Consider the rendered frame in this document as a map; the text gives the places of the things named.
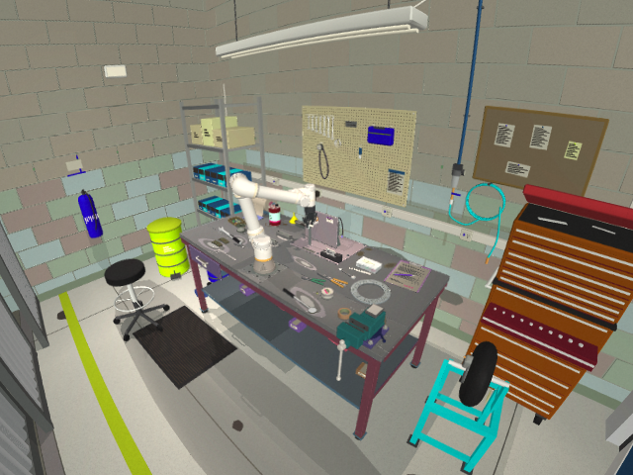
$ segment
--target paper on pegboard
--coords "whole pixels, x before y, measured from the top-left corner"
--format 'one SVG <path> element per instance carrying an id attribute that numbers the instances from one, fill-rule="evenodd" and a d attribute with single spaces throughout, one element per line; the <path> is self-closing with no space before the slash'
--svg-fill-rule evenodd
<path id="1" fill-rule="evenodd" d="M 305 182 L 396 206 L 407 205 L 415 111 L 304 106 L 302 112 Z M 346 127 L 346 122 L 356 123 L 356 127 Z M 370 127 L 394 128 L 394 144 L 368 143 Z M 319 169 L 320 143 L 327 156 L 329 174 L 323 153 Z"/>

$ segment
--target pink brick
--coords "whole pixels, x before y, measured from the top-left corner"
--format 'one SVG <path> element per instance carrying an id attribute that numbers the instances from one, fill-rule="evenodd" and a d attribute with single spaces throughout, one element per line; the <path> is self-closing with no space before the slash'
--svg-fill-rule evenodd
<path id="1" fill-rule="evenodd" d="M 207 191 L 207 187 L 202 183 L 196 183 L 196 196 L 203 196 L 209 193 Z M 191 198 L 191 183 L 186 183 L 184 185 L 180 185 L 178 187 L 178 196 L 180 197 L 180 201 L 188 200 Z"/>
<path id="2" fill-rule="evenodd" d="M 334 208 L 340 208 L 341 210 L 345 209 L 345 203 L 343 203 L 341 201 L 330 200 L 329 198 L 325 198 L 323 196 L 320 196 L 320 197 L 316 198 L 316 201 L 318 203 L 323 203 L 324 205 L 327 205 L 327 206 L 333 206 Z"/>
<path id="3" fill-rule="evenodd" d="M 18 210 L 2 215 L 8 233 L 16 233 L 33 226 L 42 225 L 50 221 L 50 213 L 46 205 L 37 205 L 25 210 Z"/>
<path id="4" fill-rule="evenodd" d="M 31 285 L 39 285 L 52 279 L 52 275 L 50 275 L 50 270 L 48 270 L 46 264 L 36 265 L 35 267 L 26 269 L 24 272 L 27 274 L 27 279 L 29 279 Z"/>
<path id="5" fill-rule="evenodd" d="M 18 196 L 22 206 L 28 208 L 38 203 L 46 203 L 47 201 L 63 198 L 66 196 L 66 192 L 63 189 L 61 180 L 56 179 L 18 188 Z"/>
<path id="6" fill-rule="evenodd" d="M 449 304 L 445 300 L 440 299 L 438 308 L 475 325 L 479 323 L 479 319 L 484 312 L 484 306 L 482 304 L 464 298 L 462 298 L 462 303 L 459 305 Z"/>
<path id="7" fill-rule="evenodd" d="M 149 233 L 147 230 L 140 230 L 121 237 L 121 242 L 123 243 L 124 250 L 130 250 L 149 244 L 151 240 L 149 239 Z"/>
<path id="8" fill-rule="evenodd" d="M 459 326 L 459 330 L 467 334 L 475 334 L 475 330 L 477 329 L 476 325 L 471 324 L 470 322 L 462 322 L 462 325 Z"/>
<path id="9" fill-rule="evenodd" d="M 488 282 L 493 276 L 493 273 L 495 273 L 495 269 L 501 264 L 501 259 L 491 257 L 489 263 L 486 264 L 486 256 L 487 254 L 462 247 L 461 245 L 456 245 L 451 267 Z"/>
<path id="10" fill-rule="evenodd" d="M 178 170 L 165 171 L 158 175 L 160 179 L 160 188 L 163 190 L 172 186 L 189 183 L 189 168 L 179 168 Z"/>
<path id="11" fill-rule="evenodd" d="M 100 244 L 102 240 L 100 237 L 92 239 L 88 235 L 87 231 L 83 231 L 76 235 L 63 237 L 60 242 L 64 253 L 68 255 L 73 252 L 77 252 L 78 250 L 87 249 L 88 247 L 92 247 L 93 245 Z"/>
<path id="12" fill-rule="evenodd" d="M 33 234 L 36 236 L 38 244 L 65 238 L 75 233 L 77 233 L 77 225 L 72 216 L 67 216 L 61 220 L 51 221 L 45 225 L 35 226 L 33 228 Z"/>
<path id="13" fill-rule="evenodd" d="M 606 353 L 599 353 L 597 356 L 597 365 L 595 366 L 591 374 L 593 376 L 601 378 L 602 376 L 604 376 L 604 373 L 606 373 L 611 367 L 613 361 L 615 361 L 615 358 L 613 356 L 610 356 Z"/>
<path id="14" fill-rule="evenodd" d="M 400 226 L 390 225 L 373 218 L 363 218 L 363 237 L 390 245 L 396 249 L 405 246 L 407 230 Z"/>

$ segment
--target yellow floor line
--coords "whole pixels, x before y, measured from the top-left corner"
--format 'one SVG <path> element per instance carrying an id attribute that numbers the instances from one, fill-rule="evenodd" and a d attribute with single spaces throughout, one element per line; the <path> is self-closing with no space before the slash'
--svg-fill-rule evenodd
<path id="1" fill-rule="evenodd" d="M 92 386 L 92 390 L 97 397 L 99 406 L 101 406 L 101 411 L 103 412 L 106 422 L 110 427 L 110 431 L 119 446 L 119 450 L 121 451 L 123 458 L 126 459 L 128 468 L 130 468 L 133 475 L 151 475 L 149 467 L 147 467 L 145 460 L 142 458 L 134 439 L 130 435 L 128 427 L 123 421 L 123 418 L 121 417 L 121 414 L 110 395 L 110 391 L 108 391 L 108 387 L 101 376 L 101 372 L 99 371 L 95 358 L 90 351 L 90 347 L 88 346 L 86 337 L 83 334 L 83 330 L 81 329 L 81 326 L 79 326 L 77 316 L 72 308 L 68 294 L 66 292 L 59 294 L 59 301 L 61 302 L 61 308 L 66 315 L 66 321 L 68 322 L 72 339 L 74 339 L 75 346 L 77 346 L 79 357 L 83 363 L 83 367 L 86 371 L 86 375 L 88 376 L 88 380 L 90 381 L 90 385 Z"/>

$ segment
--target red bottle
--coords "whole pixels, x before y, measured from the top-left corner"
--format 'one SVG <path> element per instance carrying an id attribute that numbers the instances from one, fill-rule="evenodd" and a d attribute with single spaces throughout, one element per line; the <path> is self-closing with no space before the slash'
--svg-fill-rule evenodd
<path id="1" fill-rule="evenodd" d="M 268 204 L 268 224 L 270 226 L 281 225 L 281 208 L 272 201 Z"/>

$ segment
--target ceiling light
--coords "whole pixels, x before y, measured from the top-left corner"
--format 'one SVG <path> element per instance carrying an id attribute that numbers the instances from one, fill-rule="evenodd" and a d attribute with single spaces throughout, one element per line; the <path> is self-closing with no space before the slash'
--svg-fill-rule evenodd
<path id="1" fill-rule="evenodd" d="M 219 57 L 242 57 L 276 49 L 302 47 L 355 38 L 417 33 L 426 30 L 428 17 L 414 7 L 360 13 L 287 28 L 216 47 Z"/>

